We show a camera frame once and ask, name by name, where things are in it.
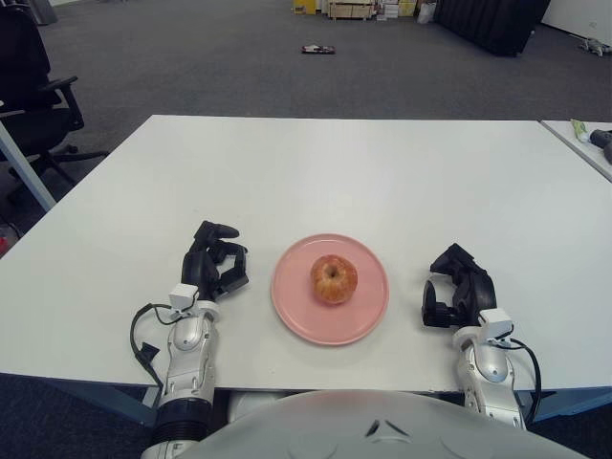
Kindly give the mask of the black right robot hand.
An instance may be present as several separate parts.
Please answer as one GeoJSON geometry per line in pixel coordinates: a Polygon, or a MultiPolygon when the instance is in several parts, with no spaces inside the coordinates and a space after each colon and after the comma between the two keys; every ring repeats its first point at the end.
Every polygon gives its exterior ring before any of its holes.
{"type": "Polygon", "coordinates": [[[474,262],[473,256],[458,244],[449,246],[430,265],[429,270],[449,276],[455,291],[451,305],[448,306],[437,300],[433,283],[430,280],[426,282],[421,308],[425,326],[478,326],[480,313],[497,307],[491,277],[474,262]]]}

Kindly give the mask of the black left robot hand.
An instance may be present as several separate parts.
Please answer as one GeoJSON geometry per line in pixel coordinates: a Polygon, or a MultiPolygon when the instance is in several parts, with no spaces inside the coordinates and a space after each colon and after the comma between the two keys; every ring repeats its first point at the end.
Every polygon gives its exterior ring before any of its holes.
{"type": "Polygon", "coordinates": [[[249,282],[248,249],[230,242],[238,229],[205,220],[184,256],[181,282],[198,288],[199,300],[216,302],[249,282]]]}

